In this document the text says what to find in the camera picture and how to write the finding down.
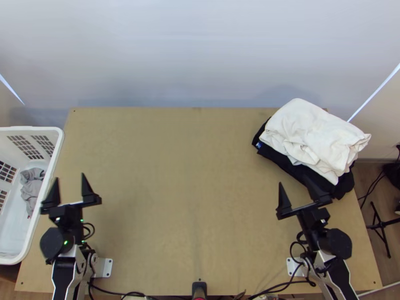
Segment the tan board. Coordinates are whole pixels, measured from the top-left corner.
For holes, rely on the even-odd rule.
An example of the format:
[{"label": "tan board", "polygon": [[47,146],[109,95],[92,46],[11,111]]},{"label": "tan board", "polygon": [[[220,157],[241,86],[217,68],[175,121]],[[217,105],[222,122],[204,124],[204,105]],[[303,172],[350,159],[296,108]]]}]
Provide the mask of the tan board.
[{"label": "tan board", "polygon": [[[304,186],[257,155],[252,138],[274,108],[76,108],[65,125],[55,176],[62,202],[78,201],[84,172],[102,196],[85,208],[96,227],[88,241],[112,258],[99,286],[147,295],[189,295],[206,281],[210,295],[259,292],[286,282],[297,218],[278,221],[278,183],[293,207],[311,202]],[[382,286],[354,191],[328,207],[329,228],[353,242],[347,263],[355,290]],[[39,248],[51,226],[41,216],[16,290],[52,292],[51,266]],[[319,293],[308,284],[285,293]]]}]

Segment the laundry basket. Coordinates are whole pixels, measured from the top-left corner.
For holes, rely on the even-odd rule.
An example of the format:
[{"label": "laundry basket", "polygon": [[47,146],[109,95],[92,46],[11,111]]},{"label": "laundry basket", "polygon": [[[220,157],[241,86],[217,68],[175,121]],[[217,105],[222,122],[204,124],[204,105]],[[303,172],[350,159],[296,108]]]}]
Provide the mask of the laundry basket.
[{"label": "laundry basket", "polygon": [[[0,127],[0,265],[14,265],[28,254],[64,132],[57,127]],[[21,197],[20,172],[46,171],[33,214]]]}]

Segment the white wall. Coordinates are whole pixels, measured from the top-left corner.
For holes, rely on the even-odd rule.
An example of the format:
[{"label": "white wall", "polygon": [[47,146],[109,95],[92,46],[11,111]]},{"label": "white wall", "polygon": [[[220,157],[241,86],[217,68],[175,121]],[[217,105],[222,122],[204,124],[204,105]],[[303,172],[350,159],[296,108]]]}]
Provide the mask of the white wall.
[{"label": "white wall", "polygon": [[400,62],[397,0],[3,0],[0,74],[34,121],[72,106],[279,107],[347,120]]},{"label": "white wall", "polygon": [[0,127],[33,125],[24,105],[0,82]]},{"label": "white wall", "polygon": [[400,72],[368,102],[351,123],[372,134],[360,153],[363,159],[396,159],[400,144]]}]

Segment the pile of clothes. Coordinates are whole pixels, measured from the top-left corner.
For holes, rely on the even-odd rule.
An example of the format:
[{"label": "pile of clothes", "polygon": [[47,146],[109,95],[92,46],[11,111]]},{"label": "pile of clothes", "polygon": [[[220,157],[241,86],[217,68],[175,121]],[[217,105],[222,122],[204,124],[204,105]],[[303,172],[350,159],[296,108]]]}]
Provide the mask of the pile of clothes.
[{"label": "pile of clothes", "polygon": [[28,170],[23,170],[20,174],[20,182],[22,184],[21,197],[25,201],[26,212],[29,219],[34,212],[46,172],[41,168],[34,167]]},{"label": "pile of clothes", "polygon": [[307,176],[341,199],[354,187],[351,169],[370,139],[356,126],[296,98],[262,125],[252,145],[302,184]]}]

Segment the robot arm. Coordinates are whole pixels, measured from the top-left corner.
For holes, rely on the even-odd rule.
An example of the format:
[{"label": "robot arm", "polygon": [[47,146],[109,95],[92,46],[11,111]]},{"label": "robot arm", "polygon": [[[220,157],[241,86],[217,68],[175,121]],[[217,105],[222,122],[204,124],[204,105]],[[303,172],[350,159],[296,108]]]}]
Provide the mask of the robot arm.
[{"label": "robot arm", "polygon": [[352,256],[352,240],[339,229],[326,228],[330,215],[326,208],[320,207],[332,203],[332,199],[308,178],[304,181],[314,203],[295,209],[292,209],[285,189],[279,183],[276,216],[278,220],[297,216],[301,235],[305,237],[305,241],[298,242],[307,246],[300,257],[287,259],[288,273],[292,275],[297,269],[295,276],[309,276],[327,300],[357,300],[345,261]]},{"label": "robot arm", "polygon": [[46,263],[53,265],[51,280],[53,300],[83,300],[91,278],[110,277],[113,260],[99,258],[84,241],[82,208],[102,203],[82,173],[83,201],[59,205],[58,178],[42,202],[40,213],[47,215],[56,227],[49,228],[40,239]]}]

